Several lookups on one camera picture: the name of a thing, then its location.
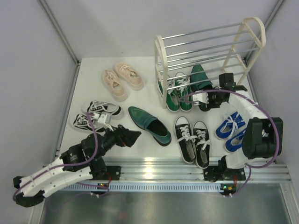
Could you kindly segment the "green loafer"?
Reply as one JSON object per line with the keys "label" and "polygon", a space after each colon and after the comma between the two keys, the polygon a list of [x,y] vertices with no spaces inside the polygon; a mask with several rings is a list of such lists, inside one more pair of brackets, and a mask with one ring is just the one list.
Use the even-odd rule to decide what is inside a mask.
{"label": "green loafer", "polygon": [[193,92],[200,90],[210,90],[213,88],[212,82],[206,81],[208,77],[200,64],[196,64],[193,66],[191,74],[192,75],[190,77],[190,81],[191,83],[195,83],[191,85],[191,90]]}
{"label": "green loafer", "polygon": [[170,131],[157,117],[135,106],[130,106],[128,113],[134,124],[149,132],[159,145],[165,147],[171,143]]}

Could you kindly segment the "green canvas sneaker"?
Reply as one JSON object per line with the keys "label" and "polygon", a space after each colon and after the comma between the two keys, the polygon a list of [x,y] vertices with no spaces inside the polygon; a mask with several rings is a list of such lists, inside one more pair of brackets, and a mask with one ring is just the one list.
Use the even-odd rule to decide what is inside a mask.
{"label": "green canvas sneaker", "polygon": [[[157,81],[157,86],[160,95],[163,95],[163,79],[159,78]],[[180,109],[180,105],[178,102],[176,89],[167,90],[166,94],[166,107],[171,112],[177,112]]]}
{"label": "green canvas sneaker", "polygon": [[179,98],[183,97],[183,102],[179,102],[180,108],[184,112],[188,112],[192,109],[192,104],[190,101],[190,96],[187,96],[188,94],[191,94],[191,88],[189,85],[190,83],[190,77],[184,76],[179,77],[175,79],[175,86],[179,86],[176,88],[176,92],[178,94]]}

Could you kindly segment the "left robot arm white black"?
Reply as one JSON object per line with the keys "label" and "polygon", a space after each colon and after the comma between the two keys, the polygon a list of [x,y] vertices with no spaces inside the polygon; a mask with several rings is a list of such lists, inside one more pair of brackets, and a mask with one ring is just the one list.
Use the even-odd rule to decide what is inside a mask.
{"label": "left robot arm white black", "polygon": [[103,156],[114,146],[132,147],[141,134],[118,125],[106,130],[104,135],[97,132],[88,135],[40,171],[15,177],[13,201],[28,208],[67,186],[85,180],[102,180],[107,174]]}

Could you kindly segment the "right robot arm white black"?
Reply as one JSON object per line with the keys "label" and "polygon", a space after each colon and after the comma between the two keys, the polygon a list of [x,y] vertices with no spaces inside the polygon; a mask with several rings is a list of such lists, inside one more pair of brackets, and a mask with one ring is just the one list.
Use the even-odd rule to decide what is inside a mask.
{"label": "right robot arm white black", "polygon": [[207,105],[219,108],[227,102],[235,109],[215,131],[219,139],[226,141],[229,154],[223,156],[217,166],[206,168],[204,178],[210,182],[245,180],[241,172],[245,166],[251,167],[250,162],[270,159],[268,164],[271,164],[281,154],[283,121],[273,118],[254,102],[247,89],[234,82],[233,73],[219,75],[219,84],[217,89],[208,92]]}

